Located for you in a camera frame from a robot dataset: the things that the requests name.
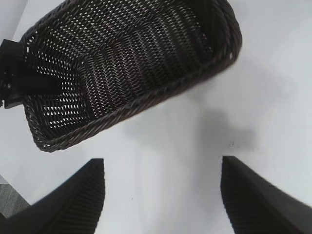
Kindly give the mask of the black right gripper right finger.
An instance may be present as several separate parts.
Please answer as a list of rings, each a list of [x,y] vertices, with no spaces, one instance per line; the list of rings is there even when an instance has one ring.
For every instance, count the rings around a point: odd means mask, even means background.
[[[223,156],[221,197],[236,234],[310,234],[312,209],[234,156]]]

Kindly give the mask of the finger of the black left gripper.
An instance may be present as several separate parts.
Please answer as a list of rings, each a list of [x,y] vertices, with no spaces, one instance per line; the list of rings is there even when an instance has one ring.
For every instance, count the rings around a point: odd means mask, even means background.
[[[56,95],[61,93],[59,81],[50,76],[23,75],[17,78],[17,90],[22,95]]]

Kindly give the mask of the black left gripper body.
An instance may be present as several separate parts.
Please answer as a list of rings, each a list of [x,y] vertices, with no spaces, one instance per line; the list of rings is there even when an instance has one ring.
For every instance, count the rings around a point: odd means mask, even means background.
[[[23,77],[23,52],[20,43],[4,39],[0,45],[0,105],[14,108],[23,102],[27,86]]]

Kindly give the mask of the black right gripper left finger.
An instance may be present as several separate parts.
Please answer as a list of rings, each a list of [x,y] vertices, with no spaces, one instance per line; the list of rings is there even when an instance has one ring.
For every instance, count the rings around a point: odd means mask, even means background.
[[[93,158],[50,194],[11,216],[2,234],[93,234],[105,201],[104,160]]]

